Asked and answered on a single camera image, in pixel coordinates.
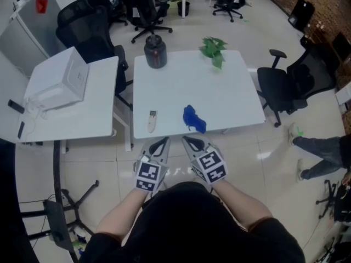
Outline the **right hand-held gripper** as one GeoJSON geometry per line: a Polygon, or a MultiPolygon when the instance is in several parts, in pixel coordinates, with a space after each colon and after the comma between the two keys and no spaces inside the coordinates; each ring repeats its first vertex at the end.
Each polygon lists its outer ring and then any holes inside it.
{"type": "Polygon", "coordinates": [[[205,136],[183,136],[182,143],[197,177],[209,185],[226,178],[227,164],[210,139],[205,136]]]}

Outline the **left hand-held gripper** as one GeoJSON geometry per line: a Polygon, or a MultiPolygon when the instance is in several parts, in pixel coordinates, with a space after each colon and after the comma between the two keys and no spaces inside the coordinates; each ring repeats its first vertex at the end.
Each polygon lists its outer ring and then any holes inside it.
{"type": "Polygon", "coordinates": [[[137,161],[134,164],[134,187],[155,194],[161,186],[168,171],[168,155],[170,138],[154,138],[143,146],[137,161]]]}

